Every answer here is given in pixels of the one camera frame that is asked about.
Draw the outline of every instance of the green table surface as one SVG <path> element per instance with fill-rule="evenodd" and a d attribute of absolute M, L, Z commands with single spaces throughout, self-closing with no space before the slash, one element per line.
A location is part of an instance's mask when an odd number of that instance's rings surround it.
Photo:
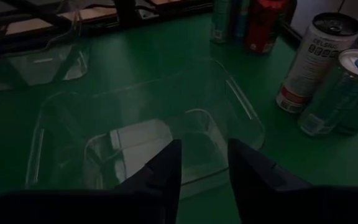
<path fill-rule="evenodd" d="M 205 57 L 219 60 L 252 103 L 265 126 L 262 153 L 313 184 L 358 186 L 358 135 L 309 138 L 298 129 L 296 118 L 275 104 L 295 49 L 281 38 L 268 55 L 245 52 L 241 44 L 212 44 L 210 19 L 205 14 L 83 40 L 91 47 L 84 77 L 0 92 L 0 193 L 23 187 L 37 113 L 52 93 L 108 91 L 116 83 L 174 74 L 187 60 Z M 238 223 L 230 185 L 182 200 L 178 221 Z"/>

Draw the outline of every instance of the red can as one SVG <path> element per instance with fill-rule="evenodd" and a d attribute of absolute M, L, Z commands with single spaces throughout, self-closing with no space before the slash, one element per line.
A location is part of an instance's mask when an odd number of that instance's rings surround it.
<path fill-rule="evenodd" d="M 273 49 L 280 19 L 287 10 L 288 0 L 254 0 L 250 10 L 250 21 L 246 48 L 257 53 L 268 53 Z"/>

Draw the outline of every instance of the green table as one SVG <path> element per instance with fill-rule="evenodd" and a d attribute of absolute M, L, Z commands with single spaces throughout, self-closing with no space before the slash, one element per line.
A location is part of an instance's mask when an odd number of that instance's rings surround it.
<path fill-rule="evenodd" d="M 212 44 L 209 31 L 210 15 L 202 15 L 84 40 L 91 52 L 83 78 L 0 92 L 0 193 L 23 186 L 37 113 L 52 93 L 108 91 L 118 87 L 117 78 L 123 84 L 144 82 L 205 57 L 224 64 L 254 106 L 266 128 L 264 154 L 313 184 L 358 186 L 358 135 L 309 138 L 275 104 L 295 49 L 279 38 L 270 55 L 254 55 L 240 44 Z M 181 201 L 179 222 L 239 222 L 229 184 Z"/>

